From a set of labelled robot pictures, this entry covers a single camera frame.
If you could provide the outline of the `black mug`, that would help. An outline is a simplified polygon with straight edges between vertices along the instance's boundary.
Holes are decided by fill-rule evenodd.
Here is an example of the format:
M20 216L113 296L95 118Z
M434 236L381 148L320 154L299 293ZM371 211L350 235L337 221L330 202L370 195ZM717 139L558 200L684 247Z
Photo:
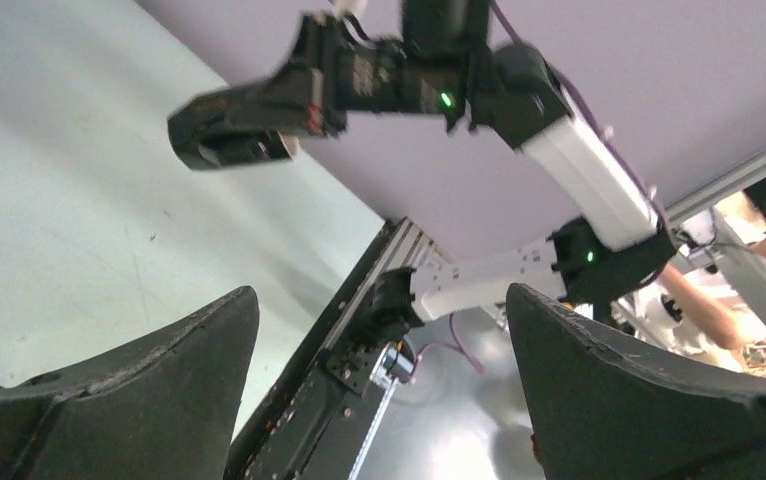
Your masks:
M272 158L276 160L294 159L300 151L300 142L296 136L277 133L272 149Z

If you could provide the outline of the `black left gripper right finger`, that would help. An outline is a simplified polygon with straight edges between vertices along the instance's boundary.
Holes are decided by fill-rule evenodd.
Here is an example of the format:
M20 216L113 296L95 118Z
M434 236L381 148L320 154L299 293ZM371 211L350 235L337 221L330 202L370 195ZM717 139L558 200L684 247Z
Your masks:
M766 378L659 349L522 285L510 335L549 479L766 479Z

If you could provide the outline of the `person forearm in background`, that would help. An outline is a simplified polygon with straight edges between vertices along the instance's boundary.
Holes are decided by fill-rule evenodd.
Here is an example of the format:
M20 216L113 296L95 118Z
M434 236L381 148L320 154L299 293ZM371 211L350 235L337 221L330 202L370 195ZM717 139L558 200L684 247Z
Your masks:
M766 263L766 233L748 246ZM722 279L696 280L668 264L658 283L684 318L718 347L736 351L766 338L766 324Z

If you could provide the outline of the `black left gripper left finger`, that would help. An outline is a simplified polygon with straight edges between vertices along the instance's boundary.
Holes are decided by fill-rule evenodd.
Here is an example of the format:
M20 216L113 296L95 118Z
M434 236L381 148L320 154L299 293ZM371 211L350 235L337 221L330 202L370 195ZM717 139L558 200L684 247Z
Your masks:
M0 479L219 479L259 326L237 288L82 362L0 387Z

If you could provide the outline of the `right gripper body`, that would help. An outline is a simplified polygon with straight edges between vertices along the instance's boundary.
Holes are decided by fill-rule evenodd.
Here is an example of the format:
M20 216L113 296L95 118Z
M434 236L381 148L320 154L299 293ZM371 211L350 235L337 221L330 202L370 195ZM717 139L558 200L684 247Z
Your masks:
M472 68L486 47L486 1L403 1L401 35L370 38L356 17L303 16L310 92L303 132L336 136L351 111L440 116L452 130L464 115Z

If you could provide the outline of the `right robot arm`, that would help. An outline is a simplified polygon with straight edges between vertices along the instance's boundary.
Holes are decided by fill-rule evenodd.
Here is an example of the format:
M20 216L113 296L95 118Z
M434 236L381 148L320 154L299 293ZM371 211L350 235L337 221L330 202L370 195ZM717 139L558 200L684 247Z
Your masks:
M381 273L356 336L395 340L448 314L502 301L512 284L560 302L605 304L662 271L676 247L663 212L591 125L573 88L530 44L487 43L487 1L405 1L401 33L372 39L353 11L302 17L285 63L263 79L198 95L167 120L188 168L287 160L298 138L337 137L351 112L441 117L493 130L538 163L581 216L493 257Z

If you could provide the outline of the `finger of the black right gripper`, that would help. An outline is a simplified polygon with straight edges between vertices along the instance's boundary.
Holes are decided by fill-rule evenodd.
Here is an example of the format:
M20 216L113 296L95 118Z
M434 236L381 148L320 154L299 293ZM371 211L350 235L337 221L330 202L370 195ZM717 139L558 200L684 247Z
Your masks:
M173 152L194 171L277 162L277 133L317 134L317 66L291 60L274 74L192 98L169 115Z

